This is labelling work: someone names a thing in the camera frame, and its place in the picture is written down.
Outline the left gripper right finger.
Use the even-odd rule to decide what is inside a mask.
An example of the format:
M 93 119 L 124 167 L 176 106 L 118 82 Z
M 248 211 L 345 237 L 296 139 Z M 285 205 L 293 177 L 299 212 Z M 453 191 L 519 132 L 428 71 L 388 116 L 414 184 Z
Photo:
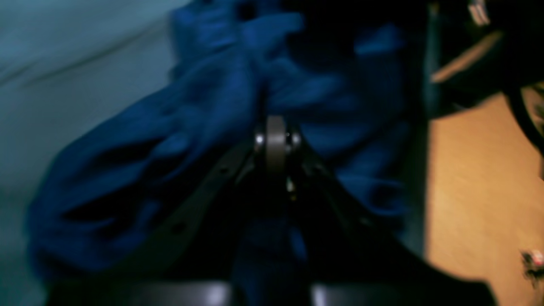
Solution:
M 359 204 L 305 143 L 278 121 L 278 168 L 301 231 L 314 306 L 494 306 L 483 282 L 435 269 Z

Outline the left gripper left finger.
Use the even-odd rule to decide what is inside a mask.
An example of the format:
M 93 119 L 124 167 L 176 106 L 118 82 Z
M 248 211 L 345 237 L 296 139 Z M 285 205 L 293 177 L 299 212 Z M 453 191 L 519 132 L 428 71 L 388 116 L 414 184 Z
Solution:
M 245 226 L 269 204 L 279 172 L 279 118 L 236 145 L 130 256 L 105 273 L 58 284 L 49 306 L 242 306 L 230 284 Z

